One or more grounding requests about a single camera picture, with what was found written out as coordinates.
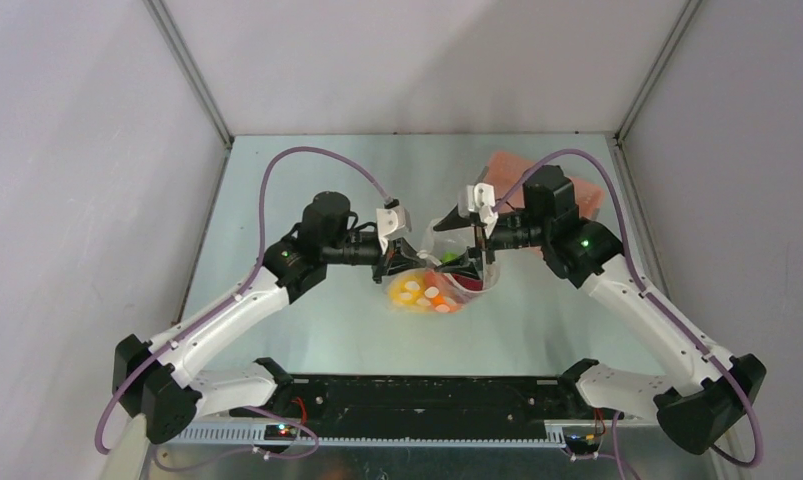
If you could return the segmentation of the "orange fruit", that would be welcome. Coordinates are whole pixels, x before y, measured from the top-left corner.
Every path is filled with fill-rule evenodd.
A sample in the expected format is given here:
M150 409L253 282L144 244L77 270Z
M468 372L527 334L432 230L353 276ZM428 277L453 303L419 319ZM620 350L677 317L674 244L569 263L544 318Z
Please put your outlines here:
M416 304L428 311L441 314L455 313L462 308L462 305L451 297L446 290L436 286L425 288L417 299Z

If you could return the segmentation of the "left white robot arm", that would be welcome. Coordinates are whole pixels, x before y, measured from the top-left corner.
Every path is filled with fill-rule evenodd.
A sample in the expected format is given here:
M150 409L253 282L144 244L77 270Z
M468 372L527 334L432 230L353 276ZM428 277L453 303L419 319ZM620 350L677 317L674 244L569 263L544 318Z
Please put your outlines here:
M147 341L129 335L117 344L114 396L130 417L144 419L150 443L166 443L214 413L254 406L274 417L289 411L290 378L274 361L258 360L232 375L205 368L254 325L324 281L331 265L368 266L376 283L421 266L405 238L411 222L399 201L377 209L372 222L357 225L357 218L345 195L317 194L300 221L265 248L218 304Z

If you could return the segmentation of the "clear dotted zip top bag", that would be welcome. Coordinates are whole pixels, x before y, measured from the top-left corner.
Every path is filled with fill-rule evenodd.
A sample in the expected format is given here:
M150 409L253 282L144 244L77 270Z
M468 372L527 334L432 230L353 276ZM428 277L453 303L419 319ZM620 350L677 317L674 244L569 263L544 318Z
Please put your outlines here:
M497 284L500 267L494 263L486 264L476 278L439 269L474 245L474 231L471 227L437 231L437 223L436 219L430 221L418 250L424 265L392 276L384 287L392 309L416 314L454 314Z

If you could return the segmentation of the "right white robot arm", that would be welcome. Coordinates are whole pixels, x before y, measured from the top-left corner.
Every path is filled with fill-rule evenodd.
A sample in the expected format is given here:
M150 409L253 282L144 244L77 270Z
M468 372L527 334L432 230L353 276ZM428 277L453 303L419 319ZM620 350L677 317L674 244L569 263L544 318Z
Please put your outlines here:
M480 279L501 250L536 248L560 279L615 314L661 366L660 376L586 359L562 375L562 411L583 418L595 408L654 420L683 450L700 455L753 408L766 376L753 354L733 355L689 321L635 267L622 241L581 216L573 182L558 166L524 177L524 205L504 215L493 186L478 183L433 229L468 228L472 243L440 265L445 273Z

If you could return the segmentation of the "red fruit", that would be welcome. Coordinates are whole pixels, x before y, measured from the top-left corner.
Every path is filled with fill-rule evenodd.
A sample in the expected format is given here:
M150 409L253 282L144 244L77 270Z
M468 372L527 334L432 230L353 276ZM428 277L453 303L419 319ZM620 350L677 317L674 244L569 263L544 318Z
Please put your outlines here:
M457 289L467 294L477 294L485 290L484 282L462 275L451 274L450 279L457 285Z

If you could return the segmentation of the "yellow lemon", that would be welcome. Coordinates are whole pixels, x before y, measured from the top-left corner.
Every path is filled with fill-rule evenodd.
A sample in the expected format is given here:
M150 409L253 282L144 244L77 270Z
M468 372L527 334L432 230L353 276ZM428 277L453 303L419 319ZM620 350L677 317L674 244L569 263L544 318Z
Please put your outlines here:
M431 306L425 290L424 271L414 270L396 276L386 288L386 294L394 307L423 311Z

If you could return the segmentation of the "orange red carrot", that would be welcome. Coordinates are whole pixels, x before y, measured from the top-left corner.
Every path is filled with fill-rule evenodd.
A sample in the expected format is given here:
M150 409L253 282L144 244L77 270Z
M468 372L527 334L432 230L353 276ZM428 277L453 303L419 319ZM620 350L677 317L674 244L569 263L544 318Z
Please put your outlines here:
M424 273L424 287L426 290L433 287L440 292L448 291L450 287L449 278L446 274L434 270L426 270Z

